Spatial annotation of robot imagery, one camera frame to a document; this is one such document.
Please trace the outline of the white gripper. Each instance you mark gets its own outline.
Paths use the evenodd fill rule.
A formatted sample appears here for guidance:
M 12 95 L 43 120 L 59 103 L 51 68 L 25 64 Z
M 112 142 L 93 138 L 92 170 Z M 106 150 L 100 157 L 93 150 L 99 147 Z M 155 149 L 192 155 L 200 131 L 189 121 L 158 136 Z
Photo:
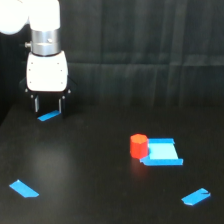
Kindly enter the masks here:
M 58 100 L 59 112 L 66 117 L 66 96 L 76 88 L 76 83 L 68 75 L 68 64 L 65 53 L 41 57 L 29 53 L 26 65 L 26 77 L 19 82 L 24 92 L 54 92 L 63 95 Z M 39 111 L 39 96 L 31 95 L 32 108 Z

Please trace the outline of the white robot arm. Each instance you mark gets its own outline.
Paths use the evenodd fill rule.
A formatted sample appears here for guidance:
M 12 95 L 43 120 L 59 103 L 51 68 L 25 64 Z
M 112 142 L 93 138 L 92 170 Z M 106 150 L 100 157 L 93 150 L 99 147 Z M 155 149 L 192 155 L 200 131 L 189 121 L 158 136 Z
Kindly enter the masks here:
M 68 75 L 65 52 L 60 43 L 59 0 L 0 0 L 0 33 L 13 35 L 30 26 L 31 41 L 26 77 L 21 81 L 30 93 L 33 110 L 39 112 L 40 92 L 58 93 L 58 111 L 65 114 L 66 97 L 75 82 Z

